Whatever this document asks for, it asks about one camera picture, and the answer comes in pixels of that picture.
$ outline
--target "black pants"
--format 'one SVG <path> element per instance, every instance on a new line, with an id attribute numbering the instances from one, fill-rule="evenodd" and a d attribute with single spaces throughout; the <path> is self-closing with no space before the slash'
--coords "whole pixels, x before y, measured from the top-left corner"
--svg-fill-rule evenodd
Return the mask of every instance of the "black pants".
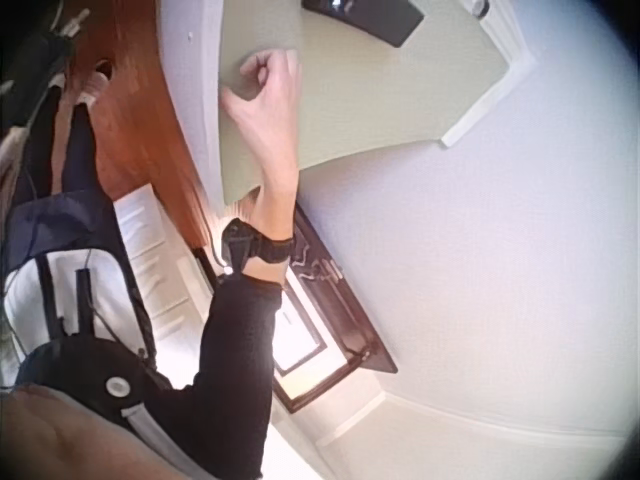
<path id="1" fill-rule="evenodd" d="M 18 175 L 12 205 L 51 195 L 53 170 L 51 152 L 55 135 L 55 118 L 62 89 L 51 87 L 31 127 L 25 145 L 22 168 Z M 73 109 L 67 158 L 62 170 L 62 191 L 102 189 L 96 169 L 96 139 L 89 110 L 83 103 Z"/>

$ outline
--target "white wall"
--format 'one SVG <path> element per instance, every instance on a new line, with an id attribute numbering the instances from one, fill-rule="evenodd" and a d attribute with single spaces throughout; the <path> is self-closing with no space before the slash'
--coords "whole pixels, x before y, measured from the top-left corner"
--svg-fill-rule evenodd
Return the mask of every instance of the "white wall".
<path id="1" fill-rule="evenodd" d="M 623 435 L 638 415 L 636 66 L 588 2 L 517 13 L 539 66 L 458 145 L 311 169 L 301 203 L 398 362 L 385 390 Z"/>

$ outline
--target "black sleeve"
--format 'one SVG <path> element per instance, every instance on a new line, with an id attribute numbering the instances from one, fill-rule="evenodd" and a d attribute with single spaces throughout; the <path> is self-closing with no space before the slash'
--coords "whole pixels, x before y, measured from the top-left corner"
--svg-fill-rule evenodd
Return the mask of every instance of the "black sleeve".
<path id="1" fill-rule="evenodd" d="M 261 476 L 281 303 L 278 284 L 241 274 L 225 278 L 211 303 L 193 386 L 148 405 L 185 453 L 221 480 Z"/>

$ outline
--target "white round button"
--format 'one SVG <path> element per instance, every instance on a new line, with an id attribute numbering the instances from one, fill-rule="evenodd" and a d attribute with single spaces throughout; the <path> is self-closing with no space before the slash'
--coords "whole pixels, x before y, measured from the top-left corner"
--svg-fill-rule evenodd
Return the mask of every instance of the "white round button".
<path id="1" fill-rule="evenodd" d="M 107 380 L 107 392 L 116 398 L 124 398 L 131 393 L 131 386 L 124 378 L 111 377 Z"/>

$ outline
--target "smartphone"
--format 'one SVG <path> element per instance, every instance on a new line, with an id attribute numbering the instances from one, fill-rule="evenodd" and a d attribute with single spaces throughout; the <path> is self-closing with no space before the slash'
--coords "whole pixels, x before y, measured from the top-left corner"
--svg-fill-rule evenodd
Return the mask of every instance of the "smartphone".
<path id="1" fill-rule="evenodd" d="M 364 30 L 396 48 L 424 18 L 409 0 L 302 0 L 302 7 Z"/>

